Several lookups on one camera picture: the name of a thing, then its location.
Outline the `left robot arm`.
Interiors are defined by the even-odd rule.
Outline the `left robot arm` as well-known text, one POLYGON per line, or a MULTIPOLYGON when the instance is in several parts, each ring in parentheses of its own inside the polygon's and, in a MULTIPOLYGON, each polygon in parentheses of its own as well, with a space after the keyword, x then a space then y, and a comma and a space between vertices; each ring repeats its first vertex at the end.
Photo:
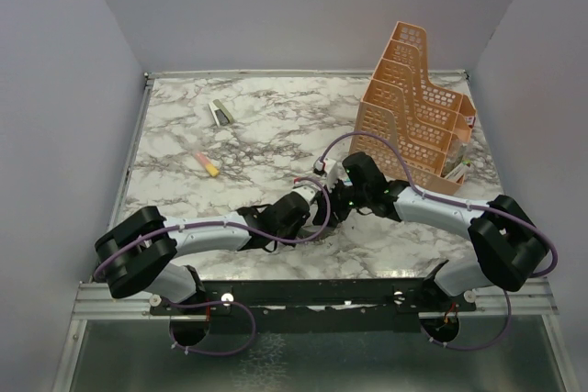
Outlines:
POLYGON ((294 188, 274 204, 241 207, 227 215, 173 218, 143 207, 96 241, 97 281, 115 299, 148 292, 189 314, 210 299, 195 268, 176 257, 203 252, 272 252, 279 243, 316 240, 329 226, 332 204, 326 190, 294 188))

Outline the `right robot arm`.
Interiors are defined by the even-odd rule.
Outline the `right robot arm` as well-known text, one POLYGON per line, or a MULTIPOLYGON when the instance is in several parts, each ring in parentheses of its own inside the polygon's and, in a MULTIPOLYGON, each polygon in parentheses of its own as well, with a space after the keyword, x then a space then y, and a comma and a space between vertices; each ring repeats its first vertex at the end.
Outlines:
POLYGON ((470 241, 474 257, 439 264, 422 288, 424 303, 442 310, 455 297, 487 286, 519 290, 548 253, 534 225, 509 196, 488 203, 427 192, 409 182, 389 180, 362 151, 342 162, 323 160, 329 200, 323 212, 338 223, 352 210, 396 222, 427 225, 470 241))

